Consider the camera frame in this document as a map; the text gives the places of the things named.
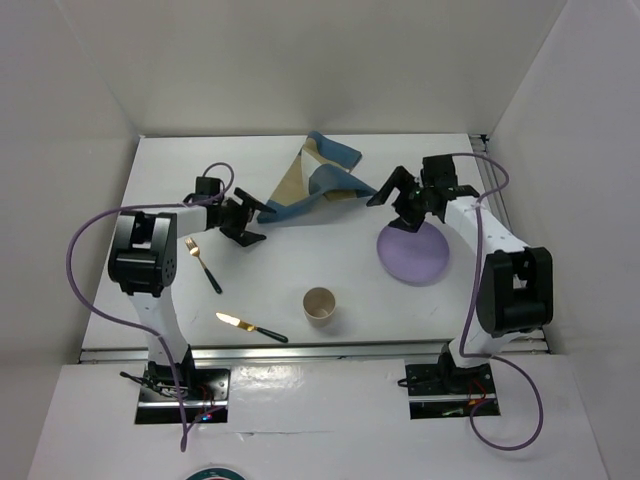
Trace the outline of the purple plastic plate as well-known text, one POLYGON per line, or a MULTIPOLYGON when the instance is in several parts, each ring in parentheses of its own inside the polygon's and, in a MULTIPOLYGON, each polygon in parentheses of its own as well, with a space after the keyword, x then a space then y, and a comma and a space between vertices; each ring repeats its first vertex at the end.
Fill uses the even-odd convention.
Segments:
POLYGON ((376 251, 389 275, 414 286, 439 281, 450 261, 448 241, 438 228, 427 222, 416 233, 385 226, 378 235, 376 251))

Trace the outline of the blue beige checked cloth napkin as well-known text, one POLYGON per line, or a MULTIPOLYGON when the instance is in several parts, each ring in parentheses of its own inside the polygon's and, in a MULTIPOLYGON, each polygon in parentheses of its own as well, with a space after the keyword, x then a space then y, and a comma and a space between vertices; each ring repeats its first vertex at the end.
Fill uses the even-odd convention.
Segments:
POLYGON ((260 224, 291 220, 309 213, 325 198, 329 202, 371 197, 376 190, 353 175, 362 153, 311 131, 261 212, 260 224))

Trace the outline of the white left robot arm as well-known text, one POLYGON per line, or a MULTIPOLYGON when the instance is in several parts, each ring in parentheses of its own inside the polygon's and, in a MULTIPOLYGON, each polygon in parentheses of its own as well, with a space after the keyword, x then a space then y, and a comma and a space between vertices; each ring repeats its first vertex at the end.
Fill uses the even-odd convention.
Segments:
POLYGON ((226 198, 222 188, 214 186, 187 195, 178 207, 162 207, 158 213, 140 207, 117 219, 108 274, 137 313, 146 336, 151 380, 176 399, 193 394, 198 377, 171 294, 179 240, 218 229, 248 247, 266 238, 246 229, 256 212, 273 214, 275 210, 240 188, 226 198))

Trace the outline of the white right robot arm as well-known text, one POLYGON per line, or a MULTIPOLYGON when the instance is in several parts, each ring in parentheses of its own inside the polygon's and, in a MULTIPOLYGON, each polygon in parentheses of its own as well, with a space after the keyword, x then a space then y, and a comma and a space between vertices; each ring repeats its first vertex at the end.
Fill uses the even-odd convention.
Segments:
POLYGON ((368 200, 392 198, 390 227, 415 233, 427 215, 452 228, 476 256, 471 302, 462 332, 439 355, 436 379, 460 391, 511 341, 553 317, 553 259, 544 247, 514 236, 483 204, 484 195, 458 181, 451 154, 423 159, 418 176, 398 166, 368 200))

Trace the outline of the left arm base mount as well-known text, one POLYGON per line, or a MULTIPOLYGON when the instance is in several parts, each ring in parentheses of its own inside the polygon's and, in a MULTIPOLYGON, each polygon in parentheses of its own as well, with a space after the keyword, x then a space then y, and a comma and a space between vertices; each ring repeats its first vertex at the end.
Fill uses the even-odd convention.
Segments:
MULTIPOLYGON (((153 383, 147 371, 140 375, 121 371, 119 375, 139 387, 134 420, 136 425, 181 423, 178 390, 172 381, 153 383)), ((230 369, 207 368, 196 372, 196 379, 190 387, 181 387, 188 425, 222 424, 228 421, 230 380, 230 369)))

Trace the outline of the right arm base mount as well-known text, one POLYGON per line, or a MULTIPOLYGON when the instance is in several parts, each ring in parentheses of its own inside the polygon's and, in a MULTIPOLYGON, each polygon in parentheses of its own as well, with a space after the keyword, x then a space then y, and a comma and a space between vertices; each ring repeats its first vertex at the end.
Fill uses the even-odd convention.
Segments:
POLYGON ((474 408, 476 416, 501 415, 487 364, 471 373, 448 377, 436 364, 408 364, 397 385, 407 391, 412 420, 464 418, 474 408))

